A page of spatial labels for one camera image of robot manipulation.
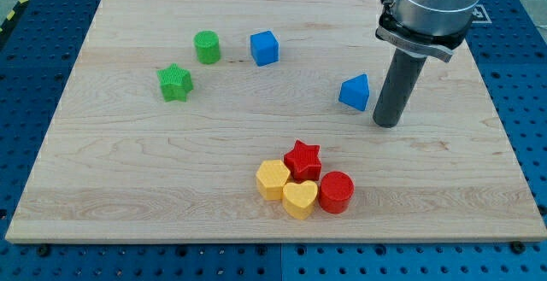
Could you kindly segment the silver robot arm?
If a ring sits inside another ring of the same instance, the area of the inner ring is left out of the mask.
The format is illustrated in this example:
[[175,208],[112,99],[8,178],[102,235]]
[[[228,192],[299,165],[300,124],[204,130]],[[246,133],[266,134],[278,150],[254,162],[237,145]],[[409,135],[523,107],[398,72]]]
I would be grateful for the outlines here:
[[465,38],[479,0],[380,0],[375,35],[414,57],[448,62]]

